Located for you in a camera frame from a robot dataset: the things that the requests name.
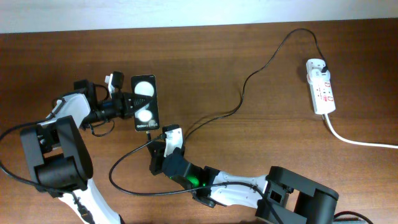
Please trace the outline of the black Samsung Galaxy phone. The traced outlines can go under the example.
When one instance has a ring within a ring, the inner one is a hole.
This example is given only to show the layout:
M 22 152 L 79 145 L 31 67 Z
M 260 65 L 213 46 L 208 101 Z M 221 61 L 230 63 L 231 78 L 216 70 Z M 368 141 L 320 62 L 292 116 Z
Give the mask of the black Samsung Galaxy phone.
M 155 75 L 131 77 L 134 127 L 136 131 L 159 129 L 159 108 Z

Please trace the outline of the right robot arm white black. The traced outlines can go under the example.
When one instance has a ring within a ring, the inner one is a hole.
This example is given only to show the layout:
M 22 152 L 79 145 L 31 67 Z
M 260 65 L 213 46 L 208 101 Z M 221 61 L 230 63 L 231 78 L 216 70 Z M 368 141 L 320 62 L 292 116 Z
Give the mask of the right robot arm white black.
M 267 223 L 332 223 L 339 195 L 333 189 L 279 166 L 267 175 L 241 177 L 184 158 L 184 148 L 165 155 L 166 144 L 148 147 L 153 175 L 165 174 L 208 207 L 242 205 Z

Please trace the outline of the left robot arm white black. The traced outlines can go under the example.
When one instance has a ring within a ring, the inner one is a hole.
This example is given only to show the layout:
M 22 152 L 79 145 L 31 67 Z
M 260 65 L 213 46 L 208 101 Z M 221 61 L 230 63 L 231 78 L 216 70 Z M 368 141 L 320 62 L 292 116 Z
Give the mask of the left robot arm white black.
M 106 97 L 96 96 L 97 84 L 74 83 L 74 90 L 60 98 L 51 113 L 21 131 L 21 142 L 31 180 L 39 192 L 48 192 L 67 204 L 83 223 L 123 223 L 106 203 L 93 180 L 93 163 L 79 132 L 114 118 L 128 119 L 155 100 L 155 86 L 148 81 L 121 91 L 122 82 L 110 81 Z

